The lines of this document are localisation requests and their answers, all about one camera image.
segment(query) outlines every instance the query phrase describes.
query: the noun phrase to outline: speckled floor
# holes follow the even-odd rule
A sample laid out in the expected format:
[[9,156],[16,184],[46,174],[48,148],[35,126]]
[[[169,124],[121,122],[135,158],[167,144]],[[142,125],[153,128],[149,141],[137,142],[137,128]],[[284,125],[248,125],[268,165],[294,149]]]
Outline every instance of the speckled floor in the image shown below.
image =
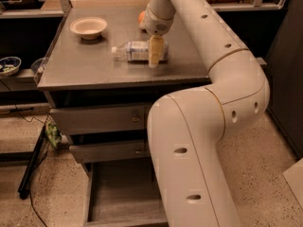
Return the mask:
[[[21,114],[45,121],[48,111],[48,105],[39,105]],[[18,113],[0,114],[0,152],[33,150],[42,126]],[[33,204],[46,226],[82,226],[87,176],[68,150],[55,150],[45,141],[45,152],[31,181]],[[303,226],[303,211],[282,175],[296,162],[295,155],[267,113],[223,140],[218,152],[243,227]],[[44,226],[30,197],[19,198],[25,170],[25,165],[0,165],[0,226]]]

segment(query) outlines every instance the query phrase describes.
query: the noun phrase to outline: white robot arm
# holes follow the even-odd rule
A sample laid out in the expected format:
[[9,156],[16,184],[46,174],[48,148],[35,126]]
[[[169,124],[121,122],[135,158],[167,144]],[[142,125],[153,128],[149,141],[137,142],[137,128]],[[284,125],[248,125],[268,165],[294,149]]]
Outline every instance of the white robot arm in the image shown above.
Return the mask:
[[216,144],[264,113],[268,81],[253,54],[206,0],[151,0],[145,28],[161,38],[175,11],[212,84],[163,96],[149,113],[151,158],[169,226],[241,226]]

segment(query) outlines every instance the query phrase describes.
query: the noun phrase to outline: clear bottle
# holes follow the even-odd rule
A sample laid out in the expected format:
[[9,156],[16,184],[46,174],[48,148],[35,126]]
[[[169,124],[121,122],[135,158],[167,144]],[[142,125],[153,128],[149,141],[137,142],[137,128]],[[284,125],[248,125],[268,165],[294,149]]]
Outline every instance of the clear bottle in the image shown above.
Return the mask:
[[[129,41],[120,47],[112,47],[112,53],[117,61],[148,61],[149,41]],[[169,59],[169,45],[164,42],[160,61]]]

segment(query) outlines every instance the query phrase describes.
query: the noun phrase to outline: white bowl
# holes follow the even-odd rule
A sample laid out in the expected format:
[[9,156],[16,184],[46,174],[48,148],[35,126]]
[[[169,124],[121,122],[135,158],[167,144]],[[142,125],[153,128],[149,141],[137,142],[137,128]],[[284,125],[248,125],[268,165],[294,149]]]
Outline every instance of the white bowl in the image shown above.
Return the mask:
[[5,57],[0,60],[0,75],[11,76],[19,71],[21,59],[18,57]]
[[98,17],[80,18],[70,25],[70,30],[85,40],[94,40],[107,27],[107,22]]

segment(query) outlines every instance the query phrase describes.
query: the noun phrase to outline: bottle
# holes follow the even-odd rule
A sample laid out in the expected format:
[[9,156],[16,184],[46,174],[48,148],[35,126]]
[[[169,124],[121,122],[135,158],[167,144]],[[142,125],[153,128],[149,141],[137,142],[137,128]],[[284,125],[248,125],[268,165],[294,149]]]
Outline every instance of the bottle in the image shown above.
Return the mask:
[[[129,41],[120,47],[112,47],[114,58],[118,61],[148,61],[149,60],[149,40]],[[169,45],[164,43],[164,49],[160,61],[169,59]]]

